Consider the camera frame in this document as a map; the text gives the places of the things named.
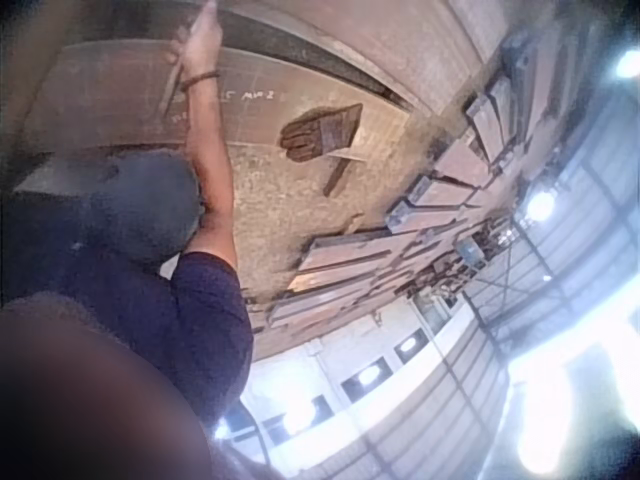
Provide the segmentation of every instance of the short sleeve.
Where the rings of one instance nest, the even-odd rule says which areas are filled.
[[[237,274],[202,252],[183,255],[171,279],[177,322],[167,328],[166,374],[205,424],[242,393],[253,335]]]

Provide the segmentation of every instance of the raised arm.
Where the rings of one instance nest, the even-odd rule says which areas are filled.
[[[222,43],[215,1],[205,4],[184,45],[174,43],[182,53],[183,80],[197,79],[216,70]],[[200,180],[205,213],[185,252],[216,255],[237,268],[233,241],[233,171],[222,134],[218,82],[206,78],[187,90],[189,131],[187,155]]]

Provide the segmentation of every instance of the bracelet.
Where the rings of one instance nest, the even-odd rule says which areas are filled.
[[[200,75],[196,75],[195,77],[191,77],[188,80],[185,80],[180,84],[180,90],[182,92],[186,92],[191,87],[193,87],[196,83],[201,82],[202,80],[206,80],[207,78],[218,78],[220,74],[216,70],[212,70],[210,72],[201,73]]]

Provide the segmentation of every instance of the brown leather glove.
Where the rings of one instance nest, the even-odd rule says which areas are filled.
[[[322,113],[309,112],[280,132],[280,146],[294,162],[307,162],[351,146],[362,115],[362,104]]]

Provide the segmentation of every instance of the rusty metal plate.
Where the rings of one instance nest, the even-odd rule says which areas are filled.
[[[489,166],[461,140],[454,141],[438,159],[435,169],[442,175],[474,187],[485,185],[489,179]]]
[[[385,221],[389,230],[401,233],[442,226],[459,214],[458,207],[413,207],[406,200],[401,200]]]
[[[500,121],[500,134],[503,145],[507,145],[515,135],[512,119],[511,81],[500,77],[489,92]]]
[[[426,111],[441,113],[482,66],[441,0],[405,0],[401,8],[386,0],[231,3],[233,12],[321,45]]]
[[[483,62],[488,62],[509,29],[500,0],[448,0]]]
[[[299,271],[289,285],[289,290],[299,292],[373,272],[383,263],[388,263],[388,256],[389,252],[385,251],[355,261]]]
[[[388,252],[390,262],[415,238],[415,233],[392,235],[388,230],[316,238],[305,255],[300,270],[310,270]]]
[[[493,163],[502,152],[504,145],[500,121],[489,98],[479,95],[467,110],[467,116],[473,122],[487,159]]]
[[[37,151],[181,144],[186,96],[178,93],[164,122],[156,108],[169,77],[167,42],[112,40],[66,47],[27,119],[26,138]],[[276,146],[281,128],[319,107],[364,105],[352,147],[336,155],[385,158],[404,131],[408,113],[327,75],[273,58],[223,49],[220,98],[225,139]]]
[[[375,275],[373,273],[360,275],[326,287],[315,288],[308,292],[294,294],[276,302],[269,320],[281,320],[294,314],[302,313],[322,305],[336,302],[354,292],[366,293]]]
[[[457,185],[438,178],[430,179],[420,175],[407,199],[414,205],[425,207],[428,205],[460,205],[473,194],[470,187]]]

